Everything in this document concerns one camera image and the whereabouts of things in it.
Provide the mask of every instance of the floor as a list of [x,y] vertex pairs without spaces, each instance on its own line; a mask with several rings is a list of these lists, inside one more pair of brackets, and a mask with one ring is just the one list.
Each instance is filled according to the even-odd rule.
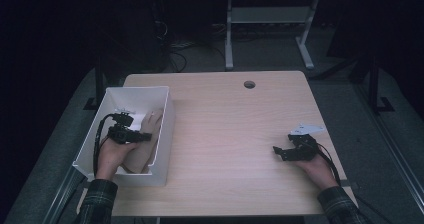
[[[207,45],[200,42],[189,45],[194,39],[188,35],[174,38],[173,51],[178,54],[171,54],[171,58],[177,69],[181,70],[185,59],[187,63],[182,72],[224,71],[224,42],[219,27],[211,28],[214,38]],[[302,64],[294,39],[301,29],[302,26],[237,27],[233,43],[233,71],[300,70],[311,77],[343,61],[326,56],[334,29],[314,27],[307,46],[316,68],[307,70]],[[169,65],[164,72],[173,72],[175,68],[172,66]],[[421,158],[424,154],[424,122],[402,96],[396,81],[382,70],[379,96],[387,97],[395,111],[375,115],[364,98],[367,81],[362,84],[349,82],[351,70],[352,66],[325,80],[309,81],[309,84],[349,182],[357,195],[359,208],[376,224],[388,223],[385,219],[391,223],[424,223],[423,211],[399,171],[396,156],[390,151],[393,148],[390,143],[396,143],[418,183],[424,183],[424,160]],[[86,184],[84,178],[74,173],[70,165],[94,117],[94,111],[84,110],[86,101],[94,96],[95,79],[92,70],[87,73],[70,100],[6,223],[55,223],[56,220],[60,220],[59,223],[71,223],[75,218],[76,206]],[[51,165],[52,160],[55,160],[55,165]],[[73,173],[72,180],[76,189],[62,193],[61,187],[71,182],[66,179],[69,177],[67,173]],[[60,197],[61,194],[68,201],[58,202],[55,197]],[[198,223],[252,221],[206,219]],[[273,221],[291,223],[282,222],[280,217],[272,220],[254,219],[254,223],[274,223]],[[112,219],[112,223],[155,222],[156,218]],[[305,217],[304,222],[327,223],[321,215]]]

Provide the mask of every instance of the sleeve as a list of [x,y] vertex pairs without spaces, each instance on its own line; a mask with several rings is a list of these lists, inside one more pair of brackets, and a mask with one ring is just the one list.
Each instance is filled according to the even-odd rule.
[[318,201],[331,224],[372,223],[359,212],[355,203],[341,187],[331,187],[322,191]]
[[74,223],[110,223],[118,186],[107,180],[93,180]]

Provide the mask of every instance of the open cardboard box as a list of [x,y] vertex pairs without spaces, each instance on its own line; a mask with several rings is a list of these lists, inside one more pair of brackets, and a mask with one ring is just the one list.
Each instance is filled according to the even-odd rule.
[[[88,178],[88,181],[94,179],[94,141],[99,123],[106,115],[115,113],[117,109],[135,112],[135,114],[130,114],[134,118],[134,121],[129,129],[140,130],[141,121],[144,116],[149,111],[159,108],[163,108],[164,113],[156,152],[152,154],[155,155],[154,161],[149,165],[149,172],[146,174],[127,173],[120,167],[113,181],[119,186],[164,186],[168,174],[175,121],[175,111],[169,94],[169,87],[107,88],[103,101],[100,104],[99,110],[73,166],[84,174]],[[114,124],[115,121],[112,118],[106,119],[101,139],[106,136],[108,128]]]

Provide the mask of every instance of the table top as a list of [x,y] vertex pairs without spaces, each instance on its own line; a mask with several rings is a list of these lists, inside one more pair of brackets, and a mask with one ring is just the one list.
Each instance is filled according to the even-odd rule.
[[[300,123],[325,126],[302,72],[136,74],[124,86],[169,86],[176,120],[166,186],[120,187],[113,215],[322,213],[319,190],[272,148],[293,148],[287,134]],[[346,179],[328,132],[311,135]]]

